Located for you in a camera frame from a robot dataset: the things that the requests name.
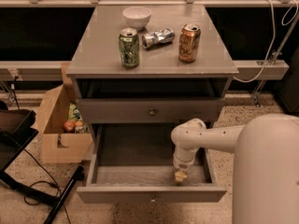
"power outlet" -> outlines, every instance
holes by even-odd
[[[12,76],[13,79],[16,79],[18,81],[22,81],[22,77],[21,77],[20,71],[17,68],[11,68],[10,67],[7,70],[11,74],[11,76]]]

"drawer knob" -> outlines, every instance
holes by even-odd
[[[156,115],[156,110],[154,110],[153,108],[149,111],[149,115],[150,116],[155,116]]]

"concrete floor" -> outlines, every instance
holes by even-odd
[[[250,100],[248,93],[229,93],[226,95],[226,106],[223,108],[215,127],[245,124],[251,119],[267,113],[283,113],[271,93],[260,96],[261,107]],[[37,110],[38,105],[23,106]],[[28,150],[39,160],[40,135],[28,146]],[[218,203],[84,203],[72,190],[65,207],[71,223],[171,223],[171,224],[230,224],[232,223],[232,175],[233,154],[210,150],[211,160],[219,185],[228,191]],[[82,163],[85,173],[89,162]],[[57,179],[63,188],[69,177],[77,168],[77,164],[44,164],[44,167]],[[37,164],[23,152],[7,169],[7,172],[23,184],[30,185],[49,177]],[[84,185],[78,182],[76,187]],[[53,190],[45,185],[37,187],[50,194]],[[10,189],[0,186],[0,223],[43,223],[49,208],[45,204],[30,206],[23,197]],[[69,223],[64,209],[57,215],[54,223]]]

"brown can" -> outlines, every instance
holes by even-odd
[[[196,24],[186,24],[181,30],[179,38],[178,57],[186,63],[194,62],[197,55],[200,29]]]

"can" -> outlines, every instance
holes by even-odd
[[[179,37],[178,57],[186,63],[194,62],[197,55],[201,31],[196,24],[186,24]]]
[[[124,28],[119,37],[121,63],[125,68],[134,68],[139,65],[139,37],[134,28]]]
[[[175,31],[166,28],[160,31],[150,32],[142,35],[142,46],[144,49],[149,49],[156,44],[164,44],[172,42],[175,39]]]

